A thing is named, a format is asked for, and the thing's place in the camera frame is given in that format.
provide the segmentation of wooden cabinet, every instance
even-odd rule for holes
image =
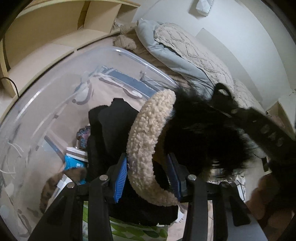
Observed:
[[[20,93],[40,74],[75,50],[118,33],[115,19],[131,22],[139,7],[125,0],[34,0],[14,20],[0,42],[0,76]],[[7,92],[15,95],[9,81]]]
[[[273,121],[281,126],[291,137],[295,136],[295,132],[293,130],[294,123],[290,122],[285,109],[279,101],[267,110],[267,114],[269,114]]]

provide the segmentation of blue packaging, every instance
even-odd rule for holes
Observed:
[[[87,167],[87,162],[84,162],[84,161],[80,161],[80,160],[77,160],[75,158],[72,158],[70,156],[65,156],[65,163],[66,163],[66,166],[64,168],[64,170],[68,170],[70,168],[74,168],[74,167]],[[86,181],[85,179],[83,179],[82,181],[79,182],[79,184],[85,184]]]

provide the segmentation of white wall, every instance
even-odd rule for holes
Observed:
[[[215,53],[219,59],[221,59],[229,68],[231,75],[234,79],[241,80],[253,96],[262,105],[262,96],[258,91],[251,77],[243,68],[237,58],[229,51],[224,44],[222,44],[216,37],[204,28],[199,31],[196,38],[206,46],[210,51]]]
[[[285,68],[258,19],[235,0],[215,0],[209,16],[199,15],[197,0],[134,0],[141,4],[134,20],[179,24],[196,36],[205,28],[226,46],[253,80],[267,109],[291,92]]]
[[[296,44],[289,32],[276,16],[261,0],[241,1],[260,21],[272,39],[283,62],[292,89],[296,88]]]

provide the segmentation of black cable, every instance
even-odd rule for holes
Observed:
[[[20,95],[19,95],[18,90],[17,90],[17,86],[16,86],[16,84],[13,82],[13,80],[12,80],[11,78],[8,78],[8,77],[2,77],[2,78],[0,78],[0,80],[3,80],[3,79],[8,79],[8,80],[9,80],[9,81],[15,86],[15,89],[16,89],[16,91],[17,91],[17,97],[20,98]]]

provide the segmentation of white container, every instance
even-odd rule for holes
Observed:
[[[162,86],[175,82],[128,51],[99,47],[77,51],[32,84],[0,127],[0,169],[10,173],[0,173],[0,215],[17,240],[39,221],[42,188],[88,125],[88,111],[113,98],[139,110]]]

